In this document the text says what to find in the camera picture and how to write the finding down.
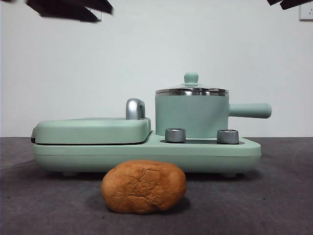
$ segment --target gray carpet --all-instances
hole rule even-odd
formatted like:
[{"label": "gray carpet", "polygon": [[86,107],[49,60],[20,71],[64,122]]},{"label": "gray carpet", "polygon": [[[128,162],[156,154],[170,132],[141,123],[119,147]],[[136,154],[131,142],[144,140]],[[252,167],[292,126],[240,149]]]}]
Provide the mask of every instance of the gray carpet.
[{"label": "gray carpet", "polygon": [[250,138],[257,168],[234,179],[187,174],[185,197],[150,215],[107,209],[104,176],[41,169],[29,138],[1,138],[1,235],[312,235],[313,138]]}]

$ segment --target black object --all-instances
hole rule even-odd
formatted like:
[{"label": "black object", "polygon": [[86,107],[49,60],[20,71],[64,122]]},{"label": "black object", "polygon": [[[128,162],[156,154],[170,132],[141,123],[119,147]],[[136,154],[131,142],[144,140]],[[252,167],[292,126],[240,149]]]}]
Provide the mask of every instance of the black object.
[{"label": "black object", "polygon": [[63,0],[73,5],[86,6],[102,12],[112,14],[113,7],[106,0]]},{"label": "black object", "polygon": [[97,22],[97,17],[84,6],[72,5],[62,0],[28,0],[28,6],[42,17],[54,17]]},{"label": "black object", "polygon": [[281,0],[268,0],[269,4],[272,6],[278,2],[280,2]]},{"label": "black object", "polygon": [[312,0],[283,0],[280,5],[282,9],[286,10],[295,6],[299,6],[305,3],[308,3]]},{"label": "black object", "polygon": [[[281,0],[268,0],[268,3],[270,5],[274,5],[280,1]],[[295,6],[299,6],[299,5],[308,3],[310,1],[312,1],[312,0],[283,0],[283,1],[281,1],[280,5],[281,5],[283,10],[287,10],[289,8],[293,8]]]}]

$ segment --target pot lid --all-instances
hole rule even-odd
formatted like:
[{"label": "pot lid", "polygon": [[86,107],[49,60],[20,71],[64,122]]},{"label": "pot lid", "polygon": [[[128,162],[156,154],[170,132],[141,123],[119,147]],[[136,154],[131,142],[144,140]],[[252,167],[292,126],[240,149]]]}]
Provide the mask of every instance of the pot lid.
[{"label": "pot lid", "polygon": [[216,95],[227,96],[228,90],[220,88],[210,88],[198,83],[199,75],[194,72],[186,73],[185,83],[167,89],[157,90],[156,94],[162,95]]}]

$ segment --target mint green pot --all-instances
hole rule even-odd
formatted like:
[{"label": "mint green pot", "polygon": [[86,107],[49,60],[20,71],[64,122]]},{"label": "mint green pot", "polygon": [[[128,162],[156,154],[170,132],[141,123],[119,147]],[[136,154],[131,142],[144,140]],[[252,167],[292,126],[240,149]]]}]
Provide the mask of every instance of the mint green pot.
[{"label": "mint green pot", "polygon": [[229,104],[227,90],[205,88],[196,73],[187,73],[177,88],[156,91],[156,134],[167,128],[183,128],[187,138],[216,138],[218,130],[228,129],[228,117],[268,118],[271,106]]}]

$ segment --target mint green appliance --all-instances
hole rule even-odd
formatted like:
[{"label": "mint green appliance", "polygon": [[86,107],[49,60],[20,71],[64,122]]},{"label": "mint green appliance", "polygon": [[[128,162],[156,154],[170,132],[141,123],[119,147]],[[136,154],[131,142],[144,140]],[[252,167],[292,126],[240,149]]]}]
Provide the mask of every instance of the mint green appliance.
[{"label": "mint green appliance", "polygon": [[229,104],[229,92],[198,83],[196,73],[187,73],[185,83],[156,91],[156,134],[168,128],[183,128],[187,138],[216,138],[228,128],[228,117],[268,118],[268,104]]},{"label": "mint green appliance", "polygon": [[[187,74],[185,78],[199,88],[196,74]],[[67,176],[107,172],[134,159],[171,162],[185,172],[220,173],[226,177],[253,170],[260,160],[261,146],[240,138],[236,130],[228,130],[228,116],[266,118],[270,116],[270,106],[232,106],[228,95],[216,95],[213,90],[188,92],[158,95],[157,91],[156,132],[151,130],[145,104],[139,99],[127,101],[125,118],[40,122],[31,137],[35,161]],[[176,107],[186,112],[177,117]],[[200,110],[205,107],[211,112]]]}]

